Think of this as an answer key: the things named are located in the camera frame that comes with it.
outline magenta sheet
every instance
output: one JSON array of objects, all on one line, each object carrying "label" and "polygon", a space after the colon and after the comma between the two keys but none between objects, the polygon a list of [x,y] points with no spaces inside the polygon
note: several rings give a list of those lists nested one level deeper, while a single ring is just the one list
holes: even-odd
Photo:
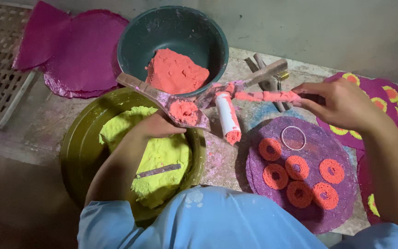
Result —
[{"label": "magenta sheet", "polygon": [[[97,97],[118,88],[115,79],[121,70],[116,49],[126,19],[110,11],[91,10],[65,22],[64,12],[41,1],[33,13],[16,68],[41,65],[47,87],[66,98]],[[48,21],[56,27],[50,33]],[[40,42],[36,34],[42,36]]]},{"label": "magenta sheet", "polygon": [[[327,78],[325,81],[327,81],[327,82],[334,81],[334,80],[342,77],[343,74],[346,74],[346,73],[337,73],[337,74]],[[391,119],[395,122],[396,126],[398,127],[398,115],[397,115],[397,111],[395,109],[395,107],[397,106],[397,103],[396,102],[392,103],[389,100],[389,97],[388,97],[386,91],[382,88],[383,86],[390,86],[393,89],[395,89],[398,93],[398,85],[396,85],[390,81],[384,80],[384,79],[370,80],[370,79],[363,78],[363,77],[358,77],[358,78],[360,80],[360,88],[362,88],[362,90],[368,94],[370,99],[378,97],[378,98],[383,99],[387,103],[386,113],[388,116],[391,117]],[[327,123],[321,121],[319,118],[317,118],[317,122],[320,127],[323,127],[328,132],[333,133]],[[345,135],[338,135],[338,134],[334,134],[334,135],[336,136],[337,139],[339,139],[339,141],[343,145],[351,147],[351,148],[355,148],[355,149],[364,150],[363,141],[353,137],[351,135],[351,133],[348,132]]]},{"label": "magenta sheet", "polygon": [[[283,145],[280,140],[280,133],[287,126],[299,127],[305,133],[307,144],[302,150],[290,150]],[[339,195],[337,207],[332,210],[323,210],[312,202],[308,207],[299,209],[292,206],[286,198],[287,187],[282,190],[274,190],[268,187],[263,181],[262,173],[263,169],[272,162],[264,160],[257,149],[260,141],[267,137],[276,139],[282,146],[282,156],[275,163],[284,166],[286,158],[293,155],[301,156],[307,161],[310,173],[304,182],[311,188],[318,182],[330,184],[322,178],[319,172],[320,162],[324,159],[335,159],[339,162],[344,168],[345,178],[339,184],[330,184]],[[287,129],[284,139],[287,144],[294,145],[296,148],[303,141],[301,133],[293,128]],[[322,234],[340,226],[352,214],[357,182],[354,170],[348,160],[348,154],[331,132],[327,132],[317,125],[294,117],[275,118],[261,128],[252,140],[246,163],[246,173],[253,193],[272,199],[315,234]]]},{"label": "magenta sheet", "polygon": [[362,203],[369,223],[374,225],[383,222],[379,216],[373,214],[368,206],[368,196],[374,193],[374,187],[372,185],[371,175],[368,169],[368,159],[366,156],[362,156],[357,165],[357,181],[359,182]]},{"label": "magenta sheet", "polygon": [[[345,73],[337,73],[334,76],[326,79],[325,81],[333,81],[336,80]],[[389,99],[389,96],[387,95],[386,91],[383,89],[384,86],[390,86],[394,90],[397,91],[398,93],[398,85],[384,80],[384,79],[374,79],[370,80],[367,78],[363,77],[358,77],[360,80],[360,88],[364,90],[368,95],[369,98],[374,98],[378,97],[384,100],[387,104],[386,107],[386,114],[391,117],[391,119],[395,122],[396,126],[398,127],[398,114],[395,109],[397,105],[397,102],[392,103]],[[318,124],[323,127],[326,131],[328,131],[331,134],[334,134],[329,125],[322,122],[319,118],[317,118]],[[345,135],[338,135],[334,134],[337,139],[340,140],[340,142],[343,145],[352,147],[357,149],[356,151],[356,156],[357,156],[357,178],[360,186],[360,194],[362,197],[362,202],[363,206],[365,207],[365,211],[367,212],[368,216],[368,221],[371,224],[376,224],[379,222],[382,222],[381,219],[374,215],[370,208],[368,207],[368,196],[373,194],[373,185],[372,185],[372,180],[371,180],[371,172],[369,171],[368,167],[368,159],[366,158],[365,151],[364,151],[364,146],[362,140],[359,140],[357,138],[354,138],[350,133],[347,133]]]},{"label": "magenta sheet", "polygon": [[68,39],[72,17],[39,1],[27,22],[13,67],[27,70],[50,59]]}]

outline hand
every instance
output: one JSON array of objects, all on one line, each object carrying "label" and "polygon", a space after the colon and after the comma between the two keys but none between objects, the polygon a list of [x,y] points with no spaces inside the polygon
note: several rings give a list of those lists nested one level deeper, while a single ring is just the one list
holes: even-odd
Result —
[{"label": "hand", "polygon": [[292,102],[312,112],[322,121],[335,127],[368,132],[382,127],[391,119],[371,102],[356,83],[340,78],[334,82],[303,83],[293,92],[317,94],[325,98],[326,105],[302,98]]},{"label": "hand", "polygon": [[162,110],[139,122],[133,129],[140,131],[146,138],[163,138],[172,134],[185,133],[187,129],[174,126]]}]

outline green bowl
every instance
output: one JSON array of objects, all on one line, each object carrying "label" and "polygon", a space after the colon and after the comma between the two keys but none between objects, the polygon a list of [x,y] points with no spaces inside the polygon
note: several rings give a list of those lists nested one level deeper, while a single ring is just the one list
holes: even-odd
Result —
[{"label": "green bowl", "polygon": [[[102,126],[118,114],[141,105],[158,108],[152,101],[129,88],[117,89],[90,103],[69,128],[61,148],[61,172],[65,189],[81,209],[93,177],[110,155],[107,145],[99,143]],[[202,130],[187,129],[185,137],[193,152],[193,162],[185,172],[178,192],[199,184],[206,158]],[[142,206],[136,202],[135,196],[128,201],[135,220],[139,222],[156,217],[169,200],[155,209]]]},{"label": "green bowl", "polygon": [[150,9],[127,25],[118,44],[121,70],[141,81],[147,78],[150,60],[158,49],[186,55],[210,76],[203,87],[183,97],[196,96],[220,79],[228,63],[228,43],[222,29],[204,13],[187,7]]}]

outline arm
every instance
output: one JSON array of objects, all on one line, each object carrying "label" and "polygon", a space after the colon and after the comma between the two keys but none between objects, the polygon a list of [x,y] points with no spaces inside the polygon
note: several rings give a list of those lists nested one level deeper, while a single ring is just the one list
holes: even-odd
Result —
[{"label": "arm", "polygon": [[148,140],[186,132],[186,129],[174,127],[167,120],[165,113],[159,110],[124,136],[93,178],[85,198],[85,206],[91,201],[127,199]]},{"label": "arm", "polygon": [[343,78],[330,83],[303,83],[293,91],[317,94],[326,102],[319,105],[301,99],[293,102],[294,106],[362,136],[381,219],[398,225],[398,128],[394,122],[355,83]]}]

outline orange dough extrusion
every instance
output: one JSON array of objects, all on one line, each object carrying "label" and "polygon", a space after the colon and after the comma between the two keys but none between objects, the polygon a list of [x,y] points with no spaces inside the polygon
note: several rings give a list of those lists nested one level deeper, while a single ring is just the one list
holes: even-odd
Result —
[{"label": "orange dough extrusion", "polygon": [[339,184],[345,178],[345,171],[342,166],[333,159],[325,159],[319,164],[319,171],[322,178],[331,184]]},{"label": "orange dough extrusion", "polygon": [[158,49],[146,67],[146,82],[170,94],[190,93],[202,87],[210,72],[185,55]]},{"label": "orange dough extrusion", "polygon": [[311,188],[304,182],[290,182],[287,187],[287,198],[290,203],[297,208],[306,208],[313,200]]},{"label": "orange dough extrusion", "polygon": [[170,114],[178,121],[196,125],[198,107],[193,102],[176,100],[170,105]]},{"label": "orange dough extrusion", "polygon": [[[268,152],[267,147],[270,146],[273,148],[274,152]],[[264,138],[259,143],[259,153],[263,157],[263,159],[267,161],[276,161],[280,158],[282,154],[282,148],[277,140],[273,138]]]},{"label": "orange dough extrusion", "polygon": [[318,183],[313,186],[314,202],[325,210],[331,210],[337,207],[339,195],[337,191],[329,184]]},{"label": "orange dough extrusion", "polygon": [[292,102],[301,99],[299,95],[297,95],[292,91],[277,92],[277,93],[268,92],[268,91],[264,91],[263,93],[237,92],[235,93],[234,97],[236,99],[247,100],[247,101],[271,101],[271,102],[278,102],[278,101]]},{"label": "orange dough extrusion", "polygon": [[[293,165],[299,165],[300,172],[297,172]],[[285,169],[287,170],[288,175],[294,180],[303,180],[308,177],[310,173],[310,168],[308,167],[307,161],[300,156],[289,156],[285,161]]]},{"label": "orange dough extrusion", "polygon": [[[279,175],[279,178],[274,179],[273,173],[277,173]],[[268,187],[275,190],[283,189],[288,184],[287,172],[285,171],[284,167],[276,163],[269,164],[263,169],[262,178],[265,184],[268,185]]]}]

